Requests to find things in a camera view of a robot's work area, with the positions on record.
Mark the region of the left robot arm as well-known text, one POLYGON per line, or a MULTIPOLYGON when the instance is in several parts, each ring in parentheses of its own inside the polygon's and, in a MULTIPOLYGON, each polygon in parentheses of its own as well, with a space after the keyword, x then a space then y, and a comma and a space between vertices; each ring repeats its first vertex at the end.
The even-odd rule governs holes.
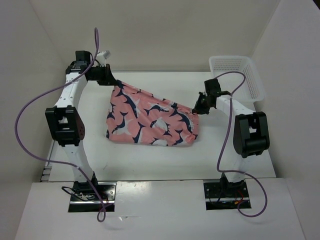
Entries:
POLYGON ((65 71, 65 85, 53 107, 45 110, 50 134, 67 155, 67 164, 73 168, 73 192, 94 200, 100 194, 100 187, 94 171, 89 165, 83 140, 85 124, 78 113, 78 105, 84 88, 89 81, 100 86, 116 86, 107 58, 110 52, 98 52, 93 56, 88 51, 76 51, 73 61, 65 71))

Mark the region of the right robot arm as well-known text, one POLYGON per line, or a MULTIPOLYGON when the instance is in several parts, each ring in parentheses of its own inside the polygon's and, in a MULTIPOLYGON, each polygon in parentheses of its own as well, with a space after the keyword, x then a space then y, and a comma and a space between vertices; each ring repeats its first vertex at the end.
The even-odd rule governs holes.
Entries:
POLYGON ((228 117, 227 139, 223 141, 217 168, 221 173, 219 191, 230 197, 244 184, 253 157, 270 146, 267 116, 233 99, 230 92, 222 91, 217 78, 206 80, 204 86, 205 92, 199 93, 192 112, 204 115, 215 108, 228 117))

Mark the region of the pink shark print shorts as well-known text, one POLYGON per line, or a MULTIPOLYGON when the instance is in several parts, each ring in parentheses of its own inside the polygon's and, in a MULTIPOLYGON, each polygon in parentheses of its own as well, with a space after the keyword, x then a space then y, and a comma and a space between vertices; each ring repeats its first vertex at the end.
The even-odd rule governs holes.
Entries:
POLYGON ((106 138, 122 144, 189 146, 199 135, 190 107, 118 80, 106 117, 106 138))

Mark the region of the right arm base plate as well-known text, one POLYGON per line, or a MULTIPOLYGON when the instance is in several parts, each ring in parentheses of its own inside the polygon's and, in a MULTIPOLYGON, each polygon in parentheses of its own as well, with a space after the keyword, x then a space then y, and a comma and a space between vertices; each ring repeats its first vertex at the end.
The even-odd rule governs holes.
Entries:
POLYGON ((240 209, 252 208, 245 182, 235 190, 222 190, 222 186, 218 180, 205 181, 203 188, 207 211, 233 210, 237 209, 238 205, 240 205, 240 209))

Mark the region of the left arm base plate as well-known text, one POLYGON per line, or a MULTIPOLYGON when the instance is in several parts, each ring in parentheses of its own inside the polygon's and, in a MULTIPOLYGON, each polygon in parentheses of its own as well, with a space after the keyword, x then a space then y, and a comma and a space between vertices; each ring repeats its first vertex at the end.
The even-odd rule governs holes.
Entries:
MULTIPOLYGON (((106 212, 114 212, 117 183, 98 182, 95 187, 103 200, 106 212)), ((74 182, 72 187, 63 186, 61 189, 70 196, 69 213, 99 212, 102 210, 98 195, 88 183, 74 182)))

